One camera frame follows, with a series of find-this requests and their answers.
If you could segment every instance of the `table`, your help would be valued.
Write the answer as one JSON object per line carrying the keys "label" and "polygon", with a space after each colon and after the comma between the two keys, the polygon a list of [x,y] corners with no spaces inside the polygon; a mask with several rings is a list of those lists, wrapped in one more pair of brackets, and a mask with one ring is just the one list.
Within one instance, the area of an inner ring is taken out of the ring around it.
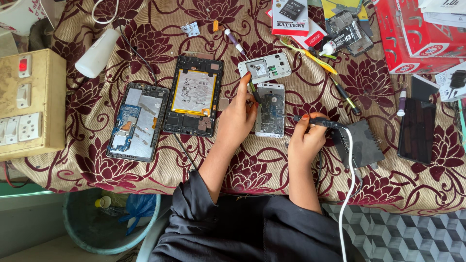
{"label": "table", "polygon": [[[108,20],[114,13],[115,0],[102,2],[96,17]],[[331,120],[344,124],[366,119],[374,135],[381,141],[386,159],[379,168],[361,168],[363,188],[350,204],[379,207],[387,212],[414,215],[447,213],[464,208],[466,156],[459,144],[454,125],[454,110],[432,97],[437,105],[433,162],[420,165],[397,156],[401,119],[396,116],[400,92],[398,82],[403,75],[388,75],[382,51],[374,7],[366,6],[375,46],[359,57],[340,52],[329,61],[339,72],[336,80],[361,108],[355,115],[344,103],[328,75],[310,59],[301,58],[282,46],[270,35],[271,20],[265,14],[270,1],[245,0],[121,0],[118,20],[126,25],[125,34],[131,45],[153,66],[159,86],[171,87],[176,56],[184,51],[213,53],[225,62],[221,98],[232,98],[239,82],[237,64],[244,57],[222,32],[212,31],[213,20],[230,28],[247,56],[257,58],[285,52],[292,75],[278,79],[286,86],[286,136],[283,139],[249,135],[237,149],[223,184],[223,192],[251,194],[287,194],[287,149],[294,114],[320,111]],[[84,78],[74,63],[105,29],[116,28],[95,23],[90,11],[91,0],[69,0],[53,36],[53,50],[67,62],[67,88],[74,91],[66,100],[66,141],[63,151],[24,159],[13,164],[33,181],[54,192],[72,192],[100,187],[118,193],[171,194],[189,178],[190,164],[183,151],[168,133],[159,138],[152,163],[138,163],[105,156],[116,111],[125,85],[132,81],[152,84],[148,68],[119,39],[104,71],[95,79]],[[323,21],[321,8],[310,6],[314,21]],[[180,26],[197,21],[201,35],[187,38]],[[431,75],[423,77],[434,80]],[[199,166],[209,152],[213,138],[181,136],[190,157]],[[318,158],[312,163],[317,178]],[[343,200],[349,188],[349,170],[345,170],[333,142],[327,136],[322,150],[322,177],[319,197]]]}

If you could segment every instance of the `blue circuit board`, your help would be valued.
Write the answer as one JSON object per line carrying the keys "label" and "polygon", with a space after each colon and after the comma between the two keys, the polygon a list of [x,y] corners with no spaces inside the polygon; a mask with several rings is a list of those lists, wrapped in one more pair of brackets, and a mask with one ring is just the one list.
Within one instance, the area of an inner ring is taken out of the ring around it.
{"label": "blue circuit board", "polygon": [[283,97],[277,94],[265,94],[261,97],[260,131],[281,134],[285,123]]}
{"label": "blue circuit board", "polygon": [[107,146],[109,150],[124,152],[129,149],[140,112],[141,108],[138,106],[123,104],[120,107],[120,113],[112,130],[113,139]]}

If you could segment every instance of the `person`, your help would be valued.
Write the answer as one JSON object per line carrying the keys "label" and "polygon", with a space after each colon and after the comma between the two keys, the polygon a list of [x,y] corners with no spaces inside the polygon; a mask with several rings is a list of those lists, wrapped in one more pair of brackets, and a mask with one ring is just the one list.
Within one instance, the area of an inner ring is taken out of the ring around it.
{"label": "person", "polygon": [[[311,173],[326,128],[308,128],[309,118],[328,119],[324,114],[305,114],[296,124],[288,146],[289,198],[219,197],[230,160],[257,116],[259,104],[246,89],[250,77],[241,78],[236,97],[222,112],[217,138],[199,171],[175,189],[170,223],[150,262],[342,261],[338,223],[322,214]],[[354,261],[356,248],[348,243],[347,258]]]}

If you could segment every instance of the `plastic bin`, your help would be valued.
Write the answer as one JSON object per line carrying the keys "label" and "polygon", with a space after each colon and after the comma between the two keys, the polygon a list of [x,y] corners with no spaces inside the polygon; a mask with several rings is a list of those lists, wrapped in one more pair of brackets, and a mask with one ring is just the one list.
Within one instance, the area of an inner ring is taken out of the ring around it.
{"label": "plastic bin", "polygon": [[151,221],[146,226],[136,227],[125,236],[127,223],[119,223],[119,217],[111,217],[94,206],[102,197],[102,189],[66,193],[63,206],[63,219],[66,231],[73,241],[92,253],[112,255],[136,246],[150,230],[160,210],[160,195]]}

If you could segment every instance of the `white bottle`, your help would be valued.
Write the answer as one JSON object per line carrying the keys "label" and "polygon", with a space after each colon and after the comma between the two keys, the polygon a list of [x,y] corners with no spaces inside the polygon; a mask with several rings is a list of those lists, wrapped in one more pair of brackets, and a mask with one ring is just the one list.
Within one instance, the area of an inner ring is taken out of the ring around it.
{"label": "white bottle", "polygon": [[107,65],[110,53],[120,37],[120,29],[107,29],[76,62],[76,69],[89,78],[96,78]]}

